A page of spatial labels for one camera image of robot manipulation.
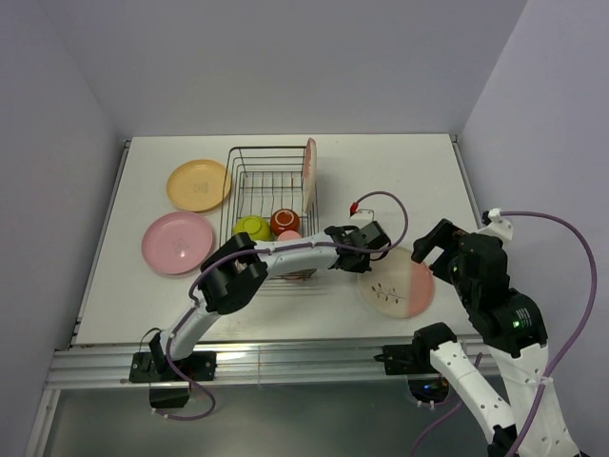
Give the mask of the lime green bowl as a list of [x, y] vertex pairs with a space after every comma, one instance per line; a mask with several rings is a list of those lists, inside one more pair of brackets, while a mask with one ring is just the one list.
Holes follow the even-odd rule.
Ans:
[[240, 218], [233, 228], [234, 234], [246, 233], [253, 241], [272, 241], [270, 224], [261, 216], [247, 215]]

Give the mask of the orange black mug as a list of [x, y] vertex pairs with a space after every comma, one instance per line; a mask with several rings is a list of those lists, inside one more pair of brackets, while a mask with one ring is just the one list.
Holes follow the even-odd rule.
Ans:
[[279, 236], [286, 231], [299, 231], [300, 216], [292, 209], [278, 209], [272, 213], [270, 228], [273, 234]]

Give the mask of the salmon pink cup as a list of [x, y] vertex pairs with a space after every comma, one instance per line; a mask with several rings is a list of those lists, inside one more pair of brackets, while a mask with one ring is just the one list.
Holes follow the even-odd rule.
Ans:
[[292, 240], [298, 240], [301, 239], [302, 235], [295, 230], [286, 230], [281, 232], [278, 236], [277, 236], [277, 241], [278, 242], [284, 242], [284, 241], [292, 241]]

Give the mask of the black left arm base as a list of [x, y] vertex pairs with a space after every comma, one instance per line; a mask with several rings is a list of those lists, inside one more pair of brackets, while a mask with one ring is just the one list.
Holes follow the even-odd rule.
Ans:
[[[216, 353], [213, 351], [193, 352], [186, 359], [175, 362], [185, 376], [193, 381], [212, 381], [215, 376]], [[149, 351], [136, 352], [131, 360], [128, 381], [131, 384], [149, 385], [148, 400], [152, 407], [178, 409], [187, 404], [191, 387], [171, 387], [171, 383], [184, 382], [167, 364], [157, 369]]]

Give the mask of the pink cream plate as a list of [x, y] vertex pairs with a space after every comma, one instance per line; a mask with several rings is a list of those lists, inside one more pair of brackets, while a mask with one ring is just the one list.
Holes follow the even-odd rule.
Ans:
[[408, 319], [431, 305], [435, 284], [425, 263], [411, 260], [406, 248], [392, 249], [372, 270], [357, 277], [363, 299], [379, 313], [396, 319]]
[[304, 150], [303, 177], [303, 211], [310, 212], [314, 202], [317, 175], [317, 144], [313, 138], [307, 140]]

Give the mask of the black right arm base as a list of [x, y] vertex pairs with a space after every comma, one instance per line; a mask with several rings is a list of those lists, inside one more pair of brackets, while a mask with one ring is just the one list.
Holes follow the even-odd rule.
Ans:
[[386, 345], [374, 356], [374, 361], [383, 365], [387, 376], [439, 375], [429, 361], [419, 357], [412, 345]]

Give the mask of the orange plastic plate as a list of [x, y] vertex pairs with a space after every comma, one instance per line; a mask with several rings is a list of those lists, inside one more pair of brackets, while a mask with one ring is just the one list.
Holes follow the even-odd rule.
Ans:
[[206, 212], [219, 207], [232, 187], [232, 176], [220, 163], [199, 159], [183, 163], [168, 177], [166, 193], [181, 210]]

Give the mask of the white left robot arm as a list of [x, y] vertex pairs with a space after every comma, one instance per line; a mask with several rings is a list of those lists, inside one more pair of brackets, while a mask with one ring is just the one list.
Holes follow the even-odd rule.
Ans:
[[220, 317], [247, 306], [266, 281], [305, 270], [365, 273], [374, 255], [391, 249], [376, 221], [361, 228], [331, 226], [288, 241], [255, 241], [238, 233], [202, 264], [188, 291], [189, 308], [149, 343], [151, 369], [164, 380], [181, 376], [201, 337]]

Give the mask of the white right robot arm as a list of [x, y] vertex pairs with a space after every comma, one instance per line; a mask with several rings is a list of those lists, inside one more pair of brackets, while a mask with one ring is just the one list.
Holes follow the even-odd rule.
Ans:
[[420, 263], [433, 248], [441, 250], [431, 271], [457, 292], [508, 396], [502, 398], [490, 386], [445, 323], [415, 332], [412, 360], [421, 370], [436, 370], [455, 389], [481, 427], [488, 455], [580, 456], [550, 376], [540, 308], [510, 285], [503, 243], [511, 234], [510, 224], [500, 216], [473, 233], [442, 219], [415, 241], [412, 254]]

